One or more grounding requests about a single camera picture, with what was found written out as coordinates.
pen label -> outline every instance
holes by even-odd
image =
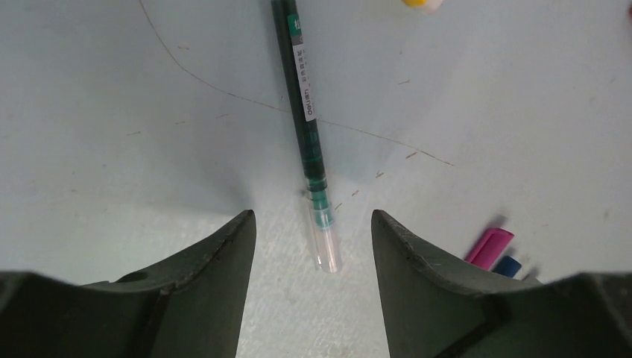
[[[312,100],[312,88],[309,86],[309,74],[307,72],[307,59],[305,58],[305,45],[303,45],[303,33],[300,30],[300,19],[297,14],[288,16],[290,25],[290,37],[292,38],[292,49],[294,50],[294,64],[297,68],[298,85],[300,96],[303,99],[303,110],[307,122],[316,119],[314,104]]]

white table surface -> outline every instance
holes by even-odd
[[[628,2],[299,0],[341,204],[328,275],[267,0],[3,1],[0,269],[115,280],[252,208],[239,357],[388,356],[378,208],[458,256],[504,216],[545,281],[632,270]]]

scratch mark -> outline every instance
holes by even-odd
[[[387,138],[387,137],[385,137],[385,136],[379,136],[379,135],[377,135],[377,134],[373,134],[373,133],[371,133],[371,132],[366,132],[366,131],[363,131],[362,129],[358,129],[358,128],[354,128],[354,127],[349,127],[348,125],[341,125],[341,124],[334,123],[334,122],[324,121],[324,120],[322,120],[322,119],[318,119],[318,121],[319,121],[319,122],[322,122],[322,123],[327,123],[328,125],[335,125],[335,126],[337,126],[337,127],[342,127],[342,128],[350,129],[351,131],[360,132],[360,133],[363,133],[363,134],[367,134],[368,136],[374,136],[375,138],[380,138],[380,139],[383,139],[383,140],[387,140],[387,141],[389,141],[389,142],[393,142],[393,143],[396,143],[396,144],[399,144],[399,145],[403,145],[403,146],[405,146],[406,148],[414,149],[415,151],[418,151],[418,152],[420,152],[420,153],[422,153],[422,154],[424,154],[424,155],[427,155],[428,157],[430,157],[430,158],[432,158],[432,159],[434,159],[434,160],[438,160],[438,161],[442,162],[443,164],[447,164],[447,165],[449,165],[449,166],[454,166],[454,164],[452,164],[452,163],[450,163],[450,162],[446,162],[445,160],[439,159],[439,158],[435,157],[434,155],[432,155],[432,154],[428,153],[427,151],[422,151],[422,150],[421,150],[421,149],[419,149],[419,148],[415,148],[414,146],[412,146],[412,145],[408,145],[408,144],[406,144],[406,143],[404,143],[404,142],[400,142],[399,140],[395,140],[395,139]]]
[[[205,80],[203,80],[202,78],[198,77],[196,74],[194,74],[193,72],[189,71],[188,69],[185,69],[184,66],[182,66],[182,64],[180,64],[180,62],[178,62],[178,60],[176,60],[176,57],[174,56],[174,54],[171,53],[171,51],[169,50],[169,48],[165,44],[165,41],[158,34],[158,30],[156,29],[156,26],[154,26],[154,23],[151,21],[151,18],[149,17],[147,9],[145,8],[145,4],[143,4],[142,0],[139,0],[139,4],[140,4],[140,7],[142,8],[142,12],[145,15],[145,18],[147,19],[147,22],[149,22],[149,25],[151,26],[151,29],[154,30],[154,34],[156,34],[156,37],[158,38],[158,41],[160,41],[160,44],[162,45],[162,47],[165,49],[165,51],[167,51],[167,54],[169,55],[169,57],[171,57],[171,59],[176,63],[176,65],[178,67],[180,67],[184,72],[188,73],[189,75],[191,75],[191,77],[193,77],[196,80],[200,81],[202,84],[205,84],[208,87],[213,88],[214,90],[222,92],[225,95],[229,95],[231,97],[238,98],[238,99],[250,102],[250,103],[258,104],[260,106],[267,107],[267,108],[270,108],[272,110],[278,110],[278,111],[281,111],[281,112],[289,112],[287,110],[282,110],[281,108],[276,108],[274,106],[270,106],[269,104],[265,104],[265,103],[262,103],[262,102],[259,102],[259,101],[255,101],[253,99],[249,99],[249,98],[242,97],[240,95],[236,95],[235,93],[228,92],[228,91],[223,90],[223,89],[221,89],[219,87],[215,87],[212,84],[210,84],[210,83],[206,82]]]
[[[290,289],[285,289],[284,290],[284,295],[283,297],[287,300],[287,302],[289,302],[290,304],[296,304],[298,302],[298,299],[294,297],[294,295],[292,295],[292,293],[290,292]]]

pen barrel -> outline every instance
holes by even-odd
[[[320,191],[326,188],[326,180],[321,181],[321,179],[325,178],[325,165],[323,163],[323,153],[320,149],[318,124],[315,120],[307,121],[305,117],[288,23],[288,17],[297,14],[296,3],[294,1],[275,0],[272,2],[272,12],[285,73],[285,84],[288,87],[294,129],[296,130],[300,157],[303,161],[303,171],[306,178],[314,181],[314,183],[309,184],[308,189],[310,191]]]
[[[337,272],[342,262],[338,237],[334,230],[333,210],[327,195],[325,165],[309,88],[309,74],[306,68],[303,35],[296,2],[273,0],[272,12],[285,73],[285,84],[288,87],[294,129],[309,191],[310,225],[317,263],[325,272]]]

pink marker cap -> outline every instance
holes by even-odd
[[[488,270],[513,238],[509,231],[497,227],[487,229],[465,260]]]

